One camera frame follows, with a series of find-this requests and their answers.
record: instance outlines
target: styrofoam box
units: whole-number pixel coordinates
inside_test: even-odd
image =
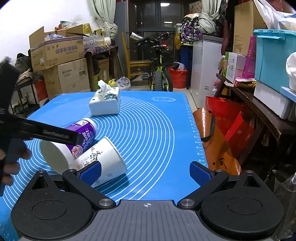
[[[282,96],[279,92],[257,81],[254,96],[262,101],[281,119],[286,119],[288,117],[292,102],[290,99]]]

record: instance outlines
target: metal screw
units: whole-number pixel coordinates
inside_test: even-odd
[[[180,201],[180,204],[184,207],[190,207],[194,205],[194,200],[185,198]]]
[[[103,199],[101,199],[101,200],[99,201],[99,204],[100,204],[101,206],[107,207],[107,206],[112,205],[112,204],[113,204],[113,201],[112,201],[111,199],[109,199],[109,198],[103,198]]]

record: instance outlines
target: white curtain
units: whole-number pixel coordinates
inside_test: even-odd
[[[90,0],[91,5],[97,14],[97,17],[104,21],[102,33],[105,37],[115,39],[118,33],[118,27],[114,23],[115,0]]]

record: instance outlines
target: red shopping bag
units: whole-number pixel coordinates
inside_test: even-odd
[[[241,113],[239,113],[225,135],[233,157],[239,157],[242,150],[248,145],[253,133],[254,129],[244,121]]]
[[[216,124],[225,136],[237,115],[249,111],[249,107],[244,103],[238,103],[223,98],[207,96],[206,108],[212,111],[216,118]]]

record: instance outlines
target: red gift box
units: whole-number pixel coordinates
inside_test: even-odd
[[[253,133],[254,129],[244,121],[241,113],[239,113],[225,135],[233,157],[239,157],[242,150],[248,145]]]

